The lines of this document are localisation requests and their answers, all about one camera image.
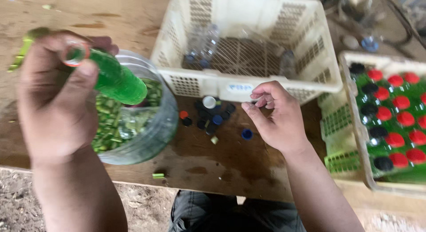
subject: gray pants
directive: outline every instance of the gray pants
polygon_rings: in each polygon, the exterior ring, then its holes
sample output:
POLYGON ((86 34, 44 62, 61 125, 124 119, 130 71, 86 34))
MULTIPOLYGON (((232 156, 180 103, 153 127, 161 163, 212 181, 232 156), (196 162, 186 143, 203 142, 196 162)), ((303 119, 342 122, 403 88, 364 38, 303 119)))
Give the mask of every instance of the gray pants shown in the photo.
POLYGON ((169 232, 193 230, 215 213, 240 213, 274 232, 306 232, 294 203, 246 199, 194 191, 178 192, 170 214, 169 232))

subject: clear plastic jar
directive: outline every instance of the clear plastic jar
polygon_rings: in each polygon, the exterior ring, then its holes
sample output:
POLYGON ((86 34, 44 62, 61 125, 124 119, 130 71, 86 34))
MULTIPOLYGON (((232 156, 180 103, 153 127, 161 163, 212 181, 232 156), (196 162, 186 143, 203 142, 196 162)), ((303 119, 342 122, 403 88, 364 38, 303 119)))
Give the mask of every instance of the clear plastic jar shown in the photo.
POLYGON ((157 156, 173 139, 178 126, 178 106, 166 82, 157 74, 150 60, 129 50, 120 50, 116 58, 137 77, 148 78, 162 84, 159 110, 145 130, 121 147, 98 154, 101 161, 107 164, 138 164, 157 156))

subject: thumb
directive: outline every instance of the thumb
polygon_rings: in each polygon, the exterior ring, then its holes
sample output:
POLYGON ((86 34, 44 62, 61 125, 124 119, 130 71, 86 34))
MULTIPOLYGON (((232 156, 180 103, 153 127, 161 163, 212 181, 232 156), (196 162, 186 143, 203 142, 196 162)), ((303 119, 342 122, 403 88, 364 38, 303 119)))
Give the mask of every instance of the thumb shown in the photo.
POLYGON ((87 98, 91 95, 93 87, 98 81, 99 67, 92 60, 85 59, 81 65, 68 77, 62 87, 56 103, 69 109, 85 106, 87 98))
POLYGON ((260 112, 260 109, 251 104, 250 102, 241 103, 241 107, 247 113, 247 115, 251 118, 257 130, 260 132, 265 127, 269 126, 270 121, 260 112))

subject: red bottle cap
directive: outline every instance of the red bottle cap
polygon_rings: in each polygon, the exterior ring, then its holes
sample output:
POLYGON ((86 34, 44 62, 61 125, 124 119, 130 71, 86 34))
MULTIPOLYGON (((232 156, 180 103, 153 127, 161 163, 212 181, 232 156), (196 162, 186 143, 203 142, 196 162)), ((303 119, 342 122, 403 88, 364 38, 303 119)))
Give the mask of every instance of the red bottle cap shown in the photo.
POLYGON ((397 107, 400 110, 407 109, 410 107, 410 100, 406 96, 397 96, 392 101, 395 107, 397 107))
POLYGON ((397 115, 397 121, 403 126, 412 126, 414 125, 414 116, 407 111, 403 111, 397 115))
POLYGON ((404 138, 396 132, 390 132, 387 137, 385 137, 385 141, 388 145, 398 148, 405 145, 404 138))
POLYGON ((419 123, 420 127, 422 127, 423 129, 426 129, 426 116, 420 116, 417 119, 417 122, 419 123))
POLYGON ((181 119, 185 119, 186 117, 188 117, 188 112, 181 110, 181 112, 179 112, 179 117, 181 119))
POLYGON ((389 91, 384 87, 379 87, 379 89, 374 93, 374 96, 377 99, 384 101, 389 98, 389 91))
POLYGON ((422 100, 422 102, 423 102, 424 104, 426 104, 426 92, 425 92, 425 93, 423 93, 423 94, 420 96, 420 99, 422 100))
POLYGON ((392 163, 397 168, 405 168, 408 166, 408 159, 402 153, 393 153, 389 155, 392 163))
POLYGON ((408 160, 414 164, 422 164, 426 161, 426 155, 423 153, 422 150, 419 150, 417 148, 407 150, 407 152, 405 152, 405 155, 407 156, 408 160))
POLYGON ((380 81, 383 78, 382 72, 376 69, 369 70, 367 75, 375 82, 380 81))
POLYGON ((422 131, 413 130, 408 136, 410 137, 410 140, 416 145, 426 144, 426 135, 422 131))
POLYGON ((406 72, 404 73, 404 80, 408 83, 416 84, 420 81, 420 77, 414 72, 406 72))
POLYGON ((388 78, 388 82, 393 86, 393 87, 400 87, 402 86, 402 84, 404 83, 404 80, 402 79, 401 76, 398 75, 393 75, 391 77, 388 78))
POLYGON ((384 106, 379 106, 376 117, 377 117, 377 119, 379 119, 381 121, 390 120, 392 118, 391 110, 387 109, 384 106))

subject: hand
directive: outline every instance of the hand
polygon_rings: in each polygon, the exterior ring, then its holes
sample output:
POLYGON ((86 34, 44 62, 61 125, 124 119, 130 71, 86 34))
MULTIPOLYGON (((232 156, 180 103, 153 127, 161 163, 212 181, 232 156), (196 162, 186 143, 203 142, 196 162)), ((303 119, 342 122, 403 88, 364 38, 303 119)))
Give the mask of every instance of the hand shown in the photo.
POLYGON ((98 66, 83 60, 68 76, 58 53, 68 41, 85 42, 111 54, 118 47, 110 37, 85 38, 61 31, 37 39, 22 66, 18 87, 18 113, 32 159, 61 161, 79 148, 90 146, 98 127, 93 87, 98 80, 98 66))
POLYGON ((266 143, 280 150, 285 156, 288 153, 302 152, 310 145, 303 127, 299 102, 279 82, 260 84, 254 88, 250 97, 260 99, 254 105, 243 102, 241 106, 253 120, 266 143), (267 109, 274 109, 268 118, 259 110, 259 107, 265 104, 267 109))

